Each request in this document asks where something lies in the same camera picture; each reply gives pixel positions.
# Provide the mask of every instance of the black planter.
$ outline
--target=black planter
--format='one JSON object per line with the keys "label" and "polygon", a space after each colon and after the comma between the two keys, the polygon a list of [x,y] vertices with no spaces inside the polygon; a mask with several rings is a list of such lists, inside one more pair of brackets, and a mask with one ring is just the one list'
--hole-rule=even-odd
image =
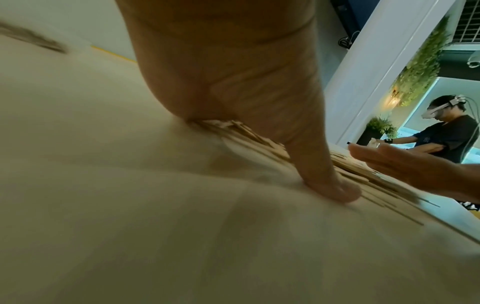
{"label": "black planter", "polygon": [[382,135],[382,132],[367,127],[356,143],[361,146],[366,146],[372,138],[380,139]]}

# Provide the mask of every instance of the white headset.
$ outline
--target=white headset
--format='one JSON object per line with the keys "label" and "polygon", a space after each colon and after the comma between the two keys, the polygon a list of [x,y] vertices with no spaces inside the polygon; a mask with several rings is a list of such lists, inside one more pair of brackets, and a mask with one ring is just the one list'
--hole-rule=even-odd
{"label": "white headset", "polygon": [[443,104],[441,106],[438,106],[434,109],[431,109],[431,110],[426,110],[422,115],[421,117],[424,118],[424,119],[430,119],[430,118],[435,118],[435,114],[438,110],[441,110],[441,109],[444,109],[446,107],[454,107],[456,106],[457,104],[464,104],[466,103],[467,100],[465,98],[465,96],[463,95],[457,95],[455,96],[455,98],[453,98],[452,100],[450,100],[449,102],[447,102],[446,104]]}

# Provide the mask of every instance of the yellow line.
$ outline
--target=yellow line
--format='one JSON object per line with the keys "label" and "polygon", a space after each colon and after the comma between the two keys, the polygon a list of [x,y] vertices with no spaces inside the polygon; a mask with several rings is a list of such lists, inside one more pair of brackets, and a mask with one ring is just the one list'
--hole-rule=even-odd
{"label": "yellow line", "polygon": [[99,47],[96,47],[96,46],[91,46],[91,47],[94,48],[94,49],[96,49],[96,50],[103,51],[103,52],[105,52],[105,53],[109,53],[110,55],[114,55],[114,56],[120,57],[120,58],[122,58],[122,59],[128,60],[128,61],[130,61],[130,62],[137,63],[135,60],[132,60],[132,59],[127,58],[127,57],[124,57],[124,56],[122,56],[122,55],[115,54],[115,53],[113,53],[113,52],[104,50],[104,49],[102,49],[102,48],[99,48]]}

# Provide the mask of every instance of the white beam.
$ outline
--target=white beam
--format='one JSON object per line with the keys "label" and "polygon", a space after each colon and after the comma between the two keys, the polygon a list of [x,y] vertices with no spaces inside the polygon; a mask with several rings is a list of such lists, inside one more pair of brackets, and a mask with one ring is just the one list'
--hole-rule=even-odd
{"label": "white beam", "polygon": [[326,133],[355,141],[393,81],[455,0],[381,0],[326,87]]}

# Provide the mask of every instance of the green foliage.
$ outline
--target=green foliage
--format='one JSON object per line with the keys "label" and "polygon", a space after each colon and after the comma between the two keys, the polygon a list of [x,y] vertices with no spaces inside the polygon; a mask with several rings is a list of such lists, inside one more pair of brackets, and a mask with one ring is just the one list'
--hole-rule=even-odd
{"label": "green foliage", "polygon": [[410,60],[392,87],[392,95],[400,98],[398,106],[408,106],[420,99],[440,71],[440,55],[449,37],[448,16],[444,17]]}
{"label": "green foliage", "polygon": [[388,138],[397,137],[397,128],[387,118],[373,117],[366,126],[386,134]]}

